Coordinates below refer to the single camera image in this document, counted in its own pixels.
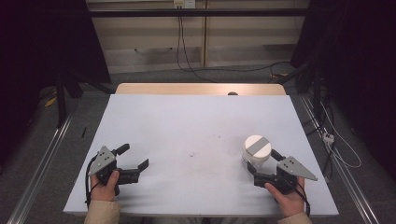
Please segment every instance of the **metal rail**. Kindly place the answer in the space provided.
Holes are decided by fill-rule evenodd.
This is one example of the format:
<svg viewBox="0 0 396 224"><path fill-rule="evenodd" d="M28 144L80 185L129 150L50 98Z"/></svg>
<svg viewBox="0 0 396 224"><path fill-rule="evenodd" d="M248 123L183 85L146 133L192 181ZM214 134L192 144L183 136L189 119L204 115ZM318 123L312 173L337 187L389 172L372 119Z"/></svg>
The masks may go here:
<svg viewBox="0 0 396 224"><path fill-rule="evenodd" d="M66 118L65 123L62 125L61 128L58 128L55 131L55 134L53 135L52 140L49 143L49 146L47 147L47 150L43 158L41 159L41 162L39 163L37 169L35 170L32 179L30 180L28 186L23 192L7 224L22 224L27 218L30 208L32 207L33 202L35 201L35 196L39 192L40 187L44 181L44 178L46 177L46 174L50 168L50 165L56 156L56 152L58 151L62 143L62 140L64 139L64 135L67 132L71 118L75 113L77 106L78 105L72 106L71 112Z"/></svg>
<svg viewBox="0 0 396 224"><path fill-rule="evenodd" d="M312 8L164 8L164 9L92 9L42 10L40 17L113 18L113 17L305 17L331 15L330 10Z"/></svg>
<svg viewBox="0 0 396 224"><path fill-rule="evenodd" d="M300 96L301 101L305 107L306 112L308 113L309 117L312 119L314 126L317 128L318 122L315 119L315 115L312 112L313 105L309 101L309 99L305 99L303 96ZM326 145L326 150L330 153L330 147ZM338 149L334 148L334 153L337 153L337 156L341 158ZM337 160L334 156L332 156L332 161L337 169L341 179L343 180L347 191L349 192L353 202L355 203L356 207L358 208L359 212L361 213L361 217L363 218L364 222L367 224L379 224L378 218L375 216L375 212L370 205L370 202L367 200L366 196L364 195L361 187L359 187L358 183L356 182L355 178L353 177L352 173L350 173L349 169L346 165L342 162Z"/></svg>

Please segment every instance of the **wire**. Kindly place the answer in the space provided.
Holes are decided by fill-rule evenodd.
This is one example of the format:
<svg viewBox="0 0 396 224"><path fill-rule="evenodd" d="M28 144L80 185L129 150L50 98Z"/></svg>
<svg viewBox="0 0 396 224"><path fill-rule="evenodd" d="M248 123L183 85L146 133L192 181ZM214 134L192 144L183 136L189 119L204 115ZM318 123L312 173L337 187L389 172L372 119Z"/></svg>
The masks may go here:
<svg viewBox="0 0 396 224"><path fill-rule="evenodd" d="M182 19L181 17L178 17L178 41L177 41L177 65L178 65L178 67L179 67L181 70L183 70L183 71L186 71L186 72L193 72L194 75L195 75L196 77L198 77L198 78L200 78L200 79L202 79L202 80L209 81L209 82L213 82L213 83L217 83L217 82L214 81L214 80L211 80L211 79L208 79L208 78L199 76L198 74L196 74L196 71L194 71L194 70L191 68L190 62L189 62L189 58L187 57L186 43L184 42L184 31L183 31L183 30L184 30L184 28L183 28L183 19ZM178 50L179 50L179 48L180 48L180 34L181 34L181 38L182 38L182 41L183 41L184 55L185 55L185 57L186 57L187 65L189 66L190 70L186 70L186 69L182 68L182 67L180 66L179 61L178 61Z"/></svg>
<svg viewBox="0 0 396 224"><path fill-rule="evenodd" d="M187 61L187 65L189 66L189 69L185 69L183 67L181 67L179 59L178 59L178 53L179 53L179 49L180 49L180 38L182 40L183 43L183 49L184 49L184 55ZM272 63L270 65L266 65L264 67L259 67L259 68L252 68L252 69L227 69L227 68L199 68L199 69L192 69L190 62L189 62L189 58L187 57L187 51L186 51L186 44L185 44L185 40L184 40L184 27L183 27L183 19L181 17L178 17L178 41L177 41L177 66L180 68L180 70L185 71L185 72L193 72L198 78L206 80L206 81L210 81L210 82L216 82L213 80L210 80L208 78L205 77L201 77L198 74L196 74L196 72L200 72L200 71L226 71L226 72L255 72L255 71L260 71L266 68L270 68L271 69L271 79L268 81L268 83L272 80L273 77L273 72L272 72L272 67L274 65L277 64L281 64L281 63L290 63L289 61L282 61L282 62L277 62L277 63Z"/></svg>
<svg viewBox="0 0 396 224"><path fill-rule="evenodd" d="M283 176L281 176L280 179L282 181L284 181L289 187L291 187L304 200L305 212L306 212L306 215L309 217L311 215L311 204L308 202L308 198L306 197L306 193L305 193L303 186L301 186L299 183L297 183L300 186L301 190L303 191L304 195L296 187L294 187L291 183L289 183L289 181L286 180Z"/></svg>
<svg viewBox="0 0 396 224"><path fill-rule="evenodd" d="M312 131L309 132L309 133L305 133L305 135L308 136L308 135L310 135L311 133L321 132L321 130L322 130L322 128L323 128L325 122L326 122L326 119L325 119L325 118L323 118L323 119L318 119L318 127L317 127L316 129L312 130Z"/></svg>
<svg viewBox="0 0 396 224"><path fill-rule="evenodd" d="M88 187L88 173L90 171L91 165L92 163L96 160L96 156L92 157L92 159L90 160L90 162L88 163L87 166L87 171L85 173L85 196L87 198L87 201L85 201L85 203L87 204L87 207L90 207L90 203L91 203L91 193L90 193L90 188Z"/></svg>
<svg viewBox="0 0 396 224"><path fill-rule="evenodd" d="M349 167L351 167L351 168L359 168L359 167L361 167L361 158L359 157L358 153L356 153L355 149L353 149L353 147L341 136L341 134L340 134L339 132L337 132L337 130L336 130L336 129L334 128L334 126L332 125L332 122L330 121L329 114L327 113L327 111L326 111L326 109L325 109L323 103L320 102L320 104L321 104L321 106L322 106L323 109L324 109L324 113L326 114L326 117L327 117L327 119L329 120L330 125L332 126L332 129L333 129L333 130L335 131L335 133L346 143L346 145L349 146L349 148L352 150L352 152L356 155L356 157L357 157L358 160L359 160L359 165L351 165L351 164L347 163L346 161L344 161L340 156L337 155L337 153L335 153L335 152L333 151L333 149L332 149L332 147L330 146L330 144L327 143L327 145L329 146L330 151L334 154L334 157L337 158L339 161L341 161L344 165L349 166Z"/></svg>
<svg viewBox="0 0 396 224"><path fill-rule="evenodd" d="M97 182L92 188L91 188L91 192L96 188L96 186L102 184L101 182Z"/></svg>
<svg viewBox="0 0 396 224"><path fill-rule="evenodd" d="M330 106L330 97L328 98L328 102L329 102L329 104L327 105L327 107L330 108L330 111L331 111L331 113L332 113L331 124L332 124L333 126L335 126L335 124L334 124L334 113L332 112L332 107ZM332 128L331 134L332 134L332 136L334 136L334 129L333 129L333 128ZM330 163L330 176L329 176L329 179L330 179L330 180L332 179L332 160L331 160L331 158L332 158L332 152L334 151L334 146L335 146L335 139L334 139L334 141L333 141L333 143L332 143L332 150L331 150L330 152L328 152L328 151L326 150L326 151L328 152L328 155L327 155L326 162L325 162L325 164L324 164L324 166L323 166L323 169L322 169L322 173L323 173L323 175L324 175L325 172L326 172L326 169L327 169L327 165Z"/></svg>
<svg viewBox="0 0 396 224"><path fill-rule="evenodd" d="M296 0L293 0L293 8L296 8ZM300 33L300 29L298 28L298 25L297 25L296 17L293 17L293 18L294 18L294 24L296 25L297 34L300 37L301 33Z"/></svg>

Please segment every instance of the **electrical outlet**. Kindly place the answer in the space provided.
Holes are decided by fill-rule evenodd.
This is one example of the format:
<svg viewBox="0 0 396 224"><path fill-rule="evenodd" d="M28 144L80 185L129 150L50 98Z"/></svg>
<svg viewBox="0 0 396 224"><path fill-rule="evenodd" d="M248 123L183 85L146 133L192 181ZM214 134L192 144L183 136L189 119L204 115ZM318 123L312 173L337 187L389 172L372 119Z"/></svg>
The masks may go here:
<svg viewBox="0 0 396 224"><path fill-rule="evenodd" d="M195 8L195 0L185 0L184 8Z"/></svg>
<svg viewBox="0 0 396 224"><path fill-rule="evenodd" d="M184 0L174 0L175 8L184 8Z"/></svg>

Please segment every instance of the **table surface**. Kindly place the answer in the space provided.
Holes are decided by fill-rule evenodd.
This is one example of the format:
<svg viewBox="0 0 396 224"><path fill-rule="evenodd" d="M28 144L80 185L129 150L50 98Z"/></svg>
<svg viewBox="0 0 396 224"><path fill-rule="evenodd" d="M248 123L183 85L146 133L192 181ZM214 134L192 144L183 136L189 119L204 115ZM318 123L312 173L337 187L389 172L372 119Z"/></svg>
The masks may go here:
<svg viewBox="0 0 396 224"><path fill-rule="evenodd" d="M165 95L159 90L153 91L161 85L166 86ZM189 88L194 91L191 88L194 85L200 91L207 86L209 91L204 95L183 92L175 95L175 86L183 91ZM217 85L224 90L211 91ZM118 166L134 169L145 159L149 159L150 165L141 174L139 183L120 186L117 201L124 214L146 217L268 217L279 214L272 196L253 185L253 176L241 162L243 142L250 135L260 134L281 154L294 156L318 177L317 182L305 181L311 215L337 215L332 195L289 96L282 91L278 95L260 95L257 92L265 91L264 86L267 86L262 84L227 85L186 85L189 88L182 87L183 84L131 85L134 91L143 88L145 94L123 94L125 89L119 88L117 94L110 97L64 211L86 214L85 169L100 147L105 145L112 149L129 143L131 149L118 156ZM222 95L229 91L259 95ZM262 170L274 173L276 161L266 161Z"/></svg>

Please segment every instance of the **human hand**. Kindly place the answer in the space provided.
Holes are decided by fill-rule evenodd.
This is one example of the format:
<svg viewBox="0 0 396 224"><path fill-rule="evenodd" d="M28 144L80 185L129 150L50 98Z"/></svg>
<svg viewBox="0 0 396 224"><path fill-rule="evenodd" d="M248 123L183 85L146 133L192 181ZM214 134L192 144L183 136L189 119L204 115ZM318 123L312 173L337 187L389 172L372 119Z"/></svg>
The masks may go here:
<svg viewBox="0 0 396 224"><path fill-rule="evenodd" d="M113 202L116 197L114 188L119 180L120 172L113 171L110 178L107 181L107 185L100 183L96 175L91 176L91 199L97 201Z"/></svg>
<svg viewBox="0 0 396 224"><path fill-rule="evenodd" d="M297 190L304 195L304 179L298 177L298 183L300 185L297 185ZM277 200L283 217L291 217L304 211L304 200L296 191L284 195L270 183L264 186Z"/></svg>

